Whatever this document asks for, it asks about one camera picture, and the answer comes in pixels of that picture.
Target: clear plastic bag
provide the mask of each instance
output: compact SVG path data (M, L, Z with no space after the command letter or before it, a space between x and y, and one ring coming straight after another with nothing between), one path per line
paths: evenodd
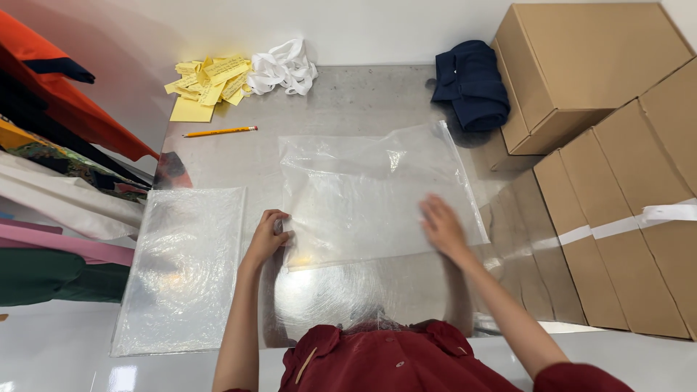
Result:
M148 193L111 356L220 348L244 203L245 188Z
M488 243L444 121L385 137L279 137L289 270L428 252L418 201L441 195L471 245Z

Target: person's right hand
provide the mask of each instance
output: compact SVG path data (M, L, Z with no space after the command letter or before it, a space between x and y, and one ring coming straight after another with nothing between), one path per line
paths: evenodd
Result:
M426 200L419 203L419 207L424 214L421 226L431 245L450 259L456 259L457 255L469 251L457 214L443 199L429 193Z

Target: pencil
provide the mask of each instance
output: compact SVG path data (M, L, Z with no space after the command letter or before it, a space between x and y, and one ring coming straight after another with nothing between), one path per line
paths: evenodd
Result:
M256 126L249 126L249 127L244 127L244 128L206 130L203 132L187 133L186 135L182 135L182 136L184 136L184 137L196 137L196 136L215 135L217 133L230 133L230 132L240 132L240 131L244 131L244 130L257 130L257 129L258 128Z

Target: pink fabric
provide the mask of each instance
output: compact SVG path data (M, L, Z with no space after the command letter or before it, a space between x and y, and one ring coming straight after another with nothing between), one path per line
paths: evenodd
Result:
M62 234L63 233L62 227L39 225L38 223L22 222L20 220L13 220L13 219L0 218L0 225L24 227L26 229L40 230L42 232L48 232L48 233L53 233L53 234Z
M125 266L130 266L133 263L134 252L133 249L123 246L77 239L4 223L0 223L0 248L50 248L80 255L87 264L115 263Z

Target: green fabric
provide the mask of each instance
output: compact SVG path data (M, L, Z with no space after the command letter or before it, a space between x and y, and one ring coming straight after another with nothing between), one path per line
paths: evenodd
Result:
M0 248L0 306L68 301L121 302L130 267L86 264L52 249Z
M84 267L82 257L60 250L0 248L0 306L50 301Z
M80 276L63 286L55 299L120 303L129 271L129 266L120 264L87 264Z

